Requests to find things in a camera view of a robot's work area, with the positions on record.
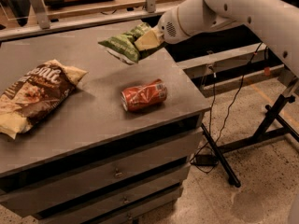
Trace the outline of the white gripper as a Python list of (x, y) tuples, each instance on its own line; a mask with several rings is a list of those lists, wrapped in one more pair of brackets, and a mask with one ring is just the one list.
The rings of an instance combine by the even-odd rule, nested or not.
[(165, 41), (168, 44), (177, 44), (190, 36), (183, 28), (183, 16), (186, 8), (183, 5), (167, 10), (158, 21), (158, 27), (150, 28), (140, 36), (135, 46), (139, 51), (158, 48)]

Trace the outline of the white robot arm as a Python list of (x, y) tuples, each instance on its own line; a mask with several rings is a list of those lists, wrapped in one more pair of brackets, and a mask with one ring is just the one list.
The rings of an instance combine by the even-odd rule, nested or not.
[[(298, 68), (298, 10), (279, 0), (206, 0), (227, 18), (246, 24), (289, 68)], [(243, 138), (262, 121), (262, 99), (282, 87), (262, 75), (221, 84), (212, 109), (212, 131), (221, 142)], [(192, 168), (176, 203), (150, 211), (140, 224), (287, 224), (299, 191), (297, 142), (277, 138), (229, 154), (242, 181), (236, 188), (218, 166)]]

